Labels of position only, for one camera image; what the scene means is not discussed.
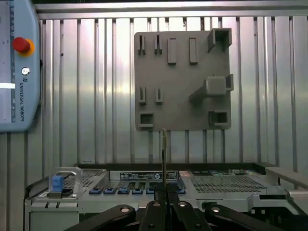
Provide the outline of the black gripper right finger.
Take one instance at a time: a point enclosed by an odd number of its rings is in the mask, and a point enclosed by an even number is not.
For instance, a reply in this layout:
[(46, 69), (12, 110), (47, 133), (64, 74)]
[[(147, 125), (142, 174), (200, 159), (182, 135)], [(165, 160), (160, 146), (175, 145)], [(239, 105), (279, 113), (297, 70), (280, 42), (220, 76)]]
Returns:
[(205, 203), (204, 213), (179, 199), (177, 186), (167, 185), (170, 227), (174, 231), (280, 231), (274, 225), (240, 213), (223, 205)]

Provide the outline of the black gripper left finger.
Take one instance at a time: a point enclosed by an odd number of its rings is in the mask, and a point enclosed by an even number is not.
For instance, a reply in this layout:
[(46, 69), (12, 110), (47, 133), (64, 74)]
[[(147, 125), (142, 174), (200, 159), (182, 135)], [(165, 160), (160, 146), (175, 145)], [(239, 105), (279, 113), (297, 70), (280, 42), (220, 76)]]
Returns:
[(70, 228), (68, 231), (163, 231), (166, 228), (167, 188), (157, 184), (154, 199), (145, 209), (143, 217), (137, 221), (138, 211), (129, 205), (116, 205), (92, 216)]

